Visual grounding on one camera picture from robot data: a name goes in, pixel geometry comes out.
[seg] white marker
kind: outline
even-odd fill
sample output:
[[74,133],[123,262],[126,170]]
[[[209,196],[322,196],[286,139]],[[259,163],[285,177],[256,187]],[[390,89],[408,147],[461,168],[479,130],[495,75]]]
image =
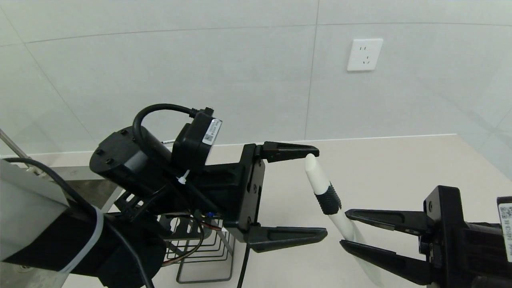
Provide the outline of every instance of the white marker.
[[[357,226],[352,220],[346,217],[345,212],[342,210],[342,202],[338,194],[336,194],[331,181],[329,181],[313,154],[306,156],[305,168],[309,182],[311,183],[311,187],[313,188],[313,192],[315,193],[322,211],[325,215],[329,216],[343,238],[348,241],[366,244]],[[383,287],[379,268],[360,258],[354,258],[368,278],[378,287]]]

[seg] white wall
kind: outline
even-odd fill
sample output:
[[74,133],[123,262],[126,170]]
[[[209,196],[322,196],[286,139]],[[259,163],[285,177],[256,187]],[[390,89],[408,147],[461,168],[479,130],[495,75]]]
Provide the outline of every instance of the white wall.
[[[93,150],[142,107],[172,102],[215,108],[219,143],[459,133],[512,176],[511,1],[0,9],[0,128],[28,153]],[[351,40],[367,37],[384,39],[377,69],[348,73]],[[172,139],[186,120],[145,124]]]

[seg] label sticker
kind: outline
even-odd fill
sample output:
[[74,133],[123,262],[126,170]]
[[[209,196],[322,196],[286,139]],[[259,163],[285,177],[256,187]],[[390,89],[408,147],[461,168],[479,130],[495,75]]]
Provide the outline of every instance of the label sticker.
[[210,123],[210,126],[208,127],[208,130],[206,130],[206,134],[204,134],[203,143],[213,145],[215,142],[215,138],[217,137],[217,133],[221,128],[221,125],[222,121],[218,119],[213,119]]
[[500,211],[501,229],[503,230],[507,259],[508,262],[512,263],[512,203],[499,204],[498,210]]

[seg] white tabletop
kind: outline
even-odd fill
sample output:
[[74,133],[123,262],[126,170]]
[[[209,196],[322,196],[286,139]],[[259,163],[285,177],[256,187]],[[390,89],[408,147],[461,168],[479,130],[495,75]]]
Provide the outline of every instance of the white tabletop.
[[[496,197],[512,195],[512,182],[456,135],[304,142],[320,149],[319,161],[352,208],[421,211],[437,185],[461,190],[466,221],[497,223]],[[215,147],[209,164],[238,162],[241,145]],[[375,287],[339,245],[341,235],[322,214],[304,172],[304,160],[266,164],[259,222],[264,226],[325,227],[320,243],[266,253],[251,253],[244,288]],[[408,257],[418,254],[417,238],[357,224],[369,245]],[[237,243],[229,282],[185,287],[236,287],[245,245]],[[162,268],[156,288],[178,287],[177,265]],[[419,287],[382,271],[385,287]],[[70,275],[64,288],[100,288],[98,279]]]

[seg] electrical outlet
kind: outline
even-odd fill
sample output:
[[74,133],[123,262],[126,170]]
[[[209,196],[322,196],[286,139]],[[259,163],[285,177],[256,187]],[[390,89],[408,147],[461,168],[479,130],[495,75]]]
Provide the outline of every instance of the electrical outlet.
[[347,71],[372,71],[377,66],[383,39],[354,39]]

